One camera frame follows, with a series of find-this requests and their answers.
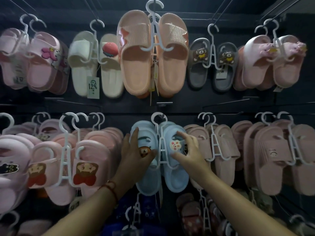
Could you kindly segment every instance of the white slipper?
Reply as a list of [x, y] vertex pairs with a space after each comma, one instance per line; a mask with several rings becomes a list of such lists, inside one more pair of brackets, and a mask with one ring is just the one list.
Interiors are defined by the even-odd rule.
[[106, 34], [100, 40], [102, 88], [104, 94], [109, 98], [118, 98], [124, 91], [124, 83], [121, 75], [117, 36]]
[[74, 90], [78, 95], [86, 97], [87, 95], [87, 76], [96, 77], [97, 60], [93, 59], [89, 63], [90, 55], [96, 57], [97, 53], [91, 52], [94, 43], [94, 34], [89, 31], [78, 33], [69, 48], [68, 63], [72, 70], [72, 81]]

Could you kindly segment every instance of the red bow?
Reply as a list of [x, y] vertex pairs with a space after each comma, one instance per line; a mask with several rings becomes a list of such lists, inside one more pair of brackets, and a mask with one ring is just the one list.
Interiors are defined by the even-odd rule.
[[95, 182], [96, 182], [96, 176], [95, 175], [88, 176], [88, 177], [82, 177], [79, 174], [75, 174], [73, 177], [73, 183], [75, 185], [85, 183], [87, 186], [92, 186], [95, 184]]
[[46, 183], [46, 176], [45, 174], [40, 174], [36, 177], [29, 177], [27, 182], [27, 187], [32, 187], [33, 185], [44, 185]]

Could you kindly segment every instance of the bracelet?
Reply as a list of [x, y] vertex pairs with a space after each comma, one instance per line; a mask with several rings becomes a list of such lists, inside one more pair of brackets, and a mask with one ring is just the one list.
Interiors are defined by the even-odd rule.
[[[110, 187], [109, 185], [107, 185], [108, 183], [113, 183], [113, 184], [114, 184], [114, 187], [113, 187], [113, 188]], [[115, 197], [116, 205], [117, 205], [117, 204], [118, 204], [118, 197], [117, 197], [117, 195], [116, 195], [116, 193], [115, 193], [115, 191], [114, 191], [114, 189], [116, 188], [116, 183], [115, 183], [114, 181], [107, 181], [107, 183], [104, 184], [104, 185], [102, 185], [100, 188], [98, 188], [98, 190], [101, 189], [102, 187], [106, 187], [107, 189], [109, 189], [109, 190], [112, 192], [112, 194], [113, 194], [114, 197]]]

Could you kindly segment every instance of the red round decoration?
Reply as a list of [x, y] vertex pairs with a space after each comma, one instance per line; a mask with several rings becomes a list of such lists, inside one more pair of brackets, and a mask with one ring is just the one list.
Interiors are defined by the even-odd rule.
[[103, 53], [107, 57], [115, 57], [118, 55], [118, 46], [114, 42], [108, 42], [106, 43], [103, 48]]

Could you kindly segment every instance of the gray slipper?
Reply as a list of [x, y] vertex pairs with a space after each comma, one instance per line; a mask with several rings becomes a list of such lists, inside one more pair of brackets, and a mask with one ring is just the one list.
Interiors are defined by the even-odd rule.
[[188, 82], [194, 89], [200, 89], [206, 83], [208, 69], [203, 67], [209, 64], [210, 41], [206, 38], [196, 39], [189, 47], [187, 63]]
[[213, 87], [218, 92], [229, 91], [233, 84], [235, 70], [238, 63], [238, 49], [230, 42], [223, 43], [217, 48], [217, 70], [213, 78]]

